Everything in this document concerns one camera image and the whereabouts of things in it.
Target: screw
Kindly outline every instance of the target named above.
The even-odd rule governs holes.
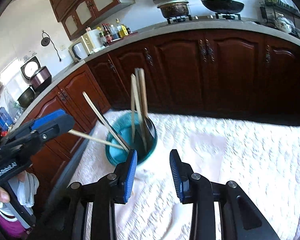
[[[200,179],[201,178],[201,175],[199,173],[192,173],[191,174],[191,178],[192,179]]]
[[[71,184],[71,188],[72,189],[77,189],[79,187],[80,187],[80,183],[79,182],[74,182],[74,183]]]
[[[235,187],[237,187],[238,184],[237,184],[235,181],[231,180],[231,181],[228,182],[228,185],[229,185],[230,187],[235,188]]]
[[[117,175],[115,175],[114,173],[110,173],[110,174],[108,174],[108,176],[107,176],[107,178],[108,178],[109,180],[114,180],[116,177],[117,177]]]

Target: finger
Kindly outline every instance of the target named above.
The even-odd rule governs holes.
[[[26,180],[26,175],[27,175],[27,172],[26,172],[26,171],[23,171],[23,172],[21,172],[21,173],[19,173],[19,174],[17,175],[17,178],[18,178],[19,181],[25,182],[25,180]]]
[[[9,194],[2,187],[0,187],[0,202],[2,203],[10,202]]]

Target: countertop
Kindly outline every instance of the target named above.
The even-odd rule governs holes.
[[[55,86],[57,86],[62,80],[64,80],[68,75],[74,72],[76,69],[81,67],[86,62],[102,55],[111,50],[120,48],[124,45],[140,41],[143,39],[147,39],[150,37],[166,34],[166,33],[173,33],[173,32],[181,32],[187,30],[199,30],[199,29],[234,29],[234,30],[245,30],[245,31],[252,31],[258,33],[264,33],[268,35],[272,35],[287,41],[290,41],[298,46],[300,46],[300,39],[295,38],[289,34],[286,34],[282,31],[269,28],[266,26],[258,25],[252,22],[242,22],[237,20],[197,20],[197,21],[188,21],[179,24],[171,24],[165,25],[161,27],[155,27],[148,31],[144,31],[138,34],[135,34],[131,37],[127,37],[122,41],[118,41],[90,56],[85,58],[84,60],[78,63],[72,63],[68,67],[64,68],[60,71],[56,76],[52,78],[51,84],[31,103],[31,105],[24,111],[24,113],[20,116],[18,121],[13,127],[13,130],[20,126],[20,124],[24,121],[27,115],[34,109],[34,107],[43,99]]]

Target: black wok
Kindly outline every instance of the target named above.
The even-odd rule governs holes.
[[[244,4],[233,0],[200,0],[209,10],[220,14],[235,14],[242,11]]]

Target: teal bucket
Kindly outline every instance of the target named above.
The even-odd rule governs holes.
[[[135,113],[134,115],[134,124],[137,127],[139,125],[138,115]],[[152,140],[152,146],[148,152],[145,151],[143,146],[141,135],[137,132],[135,133],[134,142],[132,142],[132,129],[131,129],[131,112],[124,114],[123,116],[119,117],[118,120],[112,125],[112,127],[119,133],[122,138],[131,146],[131,148],[137,151],[138,162],[137,164],[143,163],[154,151],[157,145],[157,131],[154,128],[154,139]],[[107,141],[118,144],[116,139],[114,139],[111,133],[108,133]],[[109,145],[106,145],[106,157],[108,161],[116,166],[118,163],[123,163],[126,161],[128,153],[125,150],[120,150]]]

